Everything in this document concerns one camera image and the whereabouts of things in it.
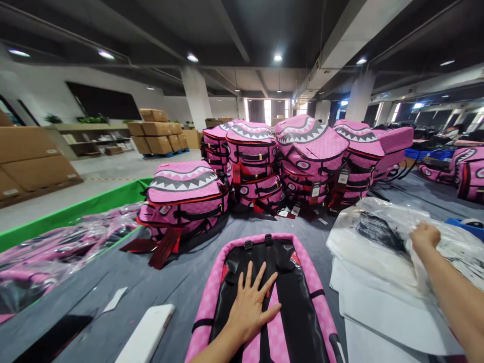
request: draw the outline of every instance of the tiled floor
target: tiled floor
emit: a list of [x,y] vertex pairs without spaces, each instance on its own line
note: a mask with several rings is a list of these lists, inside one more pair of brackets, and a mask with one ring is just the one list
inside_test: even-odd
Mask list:
[[46,214],[129,183],[129,180],[109,179],[150,177],[153,176],[156,167],[161,163],[193,161],[200,160],[200,158],[200,150],[192,149],[188,153],[154,161],[143,160],[142,156],[134,151],[121,155],[73,161],[72,165],[85,180],[84,183],[0,209],[0,231],[33,221]]

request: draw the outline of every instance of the pallet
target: pallet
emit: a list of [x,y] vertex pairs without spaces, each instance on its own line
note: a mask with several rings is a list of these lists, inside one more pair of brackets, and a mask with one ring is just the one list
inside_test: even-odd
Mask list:
[[167,153],[167,154],[143,154],[143,159],[152,160],[152,159],[168,158],[168,157],[172,157],[172,156],[175,156],[175,155],[180,155],[182,152],[187,152],[187,151],[190,151],[190,149],[182,149],[182,150],[172,151],[172,152]]
[[14,204],[18,204],[21,202],[25,202],[37,197],[41,197],[49,193],[57,192],[65,188],[73,187],[74,185],[78,185],[83,182],[84,180],[82,179],[67,180],[59,184],[54,184],[45,188],[34,190],[33,192],[25,192],[24,194],[21,194],[19,196],[11,197],[0,201],[0,209]]

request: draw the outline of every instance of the hand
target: hand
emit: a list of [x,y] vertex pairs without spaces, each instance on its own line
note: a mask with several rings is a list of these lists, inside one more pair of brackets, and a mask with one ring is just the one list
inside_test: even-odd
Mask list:
[[241,345],[256,335],[261,327],[271,321],[281,310],[282,305],[277,304],[262,312],[264,297],[277,278],[277,272],[274,272],[259,291],[259,285],[265,270],[266,263],[264,262],[254,281],[254,286],[251,287],[252,261],[250,261],[245,287],[243,285],[244,273],[241,273],[238,279],[237,297],[230,310],[224,330],[230,331],[235,339],[240,340]]
[[428,248],[435,250],[440,242],[440,231],[425,221],[418,224],[414,232],[410,233],[413,249],[420,256],[423,250]]

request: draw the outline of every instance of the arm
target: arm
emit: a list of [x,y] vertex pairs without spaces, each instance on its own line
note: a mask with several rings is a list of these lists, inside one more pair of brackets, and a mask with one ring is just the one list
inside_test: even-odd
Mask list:
[[467,359],[470,363],[484,362],[484,292],[472,285],[436,250],[440,241],[437,228],[421,222],[410,237]]
[[277,272],[275,272],[259,291],[265,270],[266,263],[264,262],[254,281],[254,286],[251,287],[252,261],[249,262],[245,286],[243,284],[244,273],[241,273],[238,279],[237,297],[230,310],[227,324],[220,334],[190,363],[229,362],[242,344],[249,341],[264,324],[277,315],[281,310],[281,304],[262,312],[264,296],[277,278]]

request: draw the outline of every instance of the potted plant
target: potted plant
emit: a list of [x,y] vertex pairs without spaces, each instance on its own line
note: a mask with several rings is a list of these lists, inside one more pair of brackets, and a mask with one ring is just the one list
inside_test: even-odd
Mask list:
[[62,124],[62,120],[59,116],[53,115],[52,113],[49,113],[46,117],[44,117],[44,120],[51,124]]

